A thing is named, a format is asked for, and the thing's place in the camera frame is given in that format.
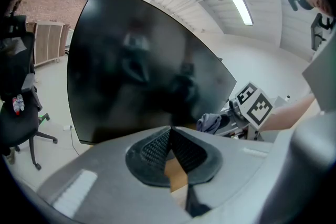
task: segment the chair seat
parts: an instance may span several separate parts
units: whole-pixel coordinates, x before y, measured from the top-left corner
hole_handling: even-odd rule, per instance
[[[13,147],[22,144],[38,131],[38,110],[34,98],[24,97],[25,109],[16,115],[11,102],[0,111],[0,143]]]

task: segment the white wall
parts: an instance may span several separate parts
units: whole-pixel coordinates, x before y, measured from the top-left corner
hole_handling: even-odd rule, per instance
[[[223,34],[197,34],[237,80],[230,96],[252,81],[270,98],[291,96],[291,101],[307,93],[308,84],[302,72],[308,62],[272,44],[259,40]]]

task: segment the bottle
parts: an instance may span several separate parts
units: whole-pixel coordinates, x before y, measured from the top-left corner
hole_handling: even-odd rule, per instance
[[[23,102],[23,97],[21,94],[18,94],[17,96],[17,102],[19,103],[19,107],[22,111],[25,109],[25,103]]]
[[[15,114],[19,115],[20,114],[20,106],[19,106],[19,103],[18,103],[16,97],[13,97],[12,104],[13,104],[13,109],[15,111]]]

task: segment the person's arm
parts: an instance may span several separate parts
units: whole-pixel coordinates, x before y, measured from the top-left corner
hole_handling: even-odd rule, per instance
[[[269,116],[259,131],[291,128],[302,117],[314,100],[315,97],[311,93],[299,102],[274,109],[271,116]]]

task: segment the cabinet door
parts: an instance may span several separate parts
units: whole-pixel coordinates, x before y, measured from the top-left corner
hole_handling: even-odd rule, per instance
[[[51,25],[48,42],[48,60],[58,57],[59,41],[61,38],[62,25]]]
[[[35,64],[48,60],[48,39],[50,25],[37,25],[35,43]]]

